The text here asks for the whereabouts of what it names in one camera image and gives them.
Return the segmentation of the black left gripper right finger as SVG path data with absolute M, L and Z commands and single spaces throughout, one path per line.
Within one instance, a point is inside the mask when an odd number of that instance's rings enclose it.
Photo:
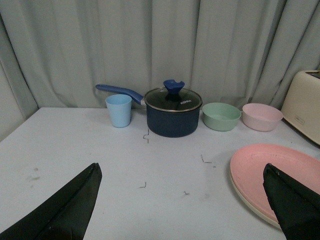
M 263 170 L 268 203 L 287 240 L 320 238 L 320 195 L 268 163 Z

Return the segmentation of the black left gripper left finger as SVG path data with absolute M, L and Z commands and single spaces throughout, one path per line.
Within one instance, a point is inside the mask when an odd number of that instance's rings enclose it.
M 82 240 L 92 217 L 102 170 L 92 163 L 28 215 L 0 234 L 2 240 Z

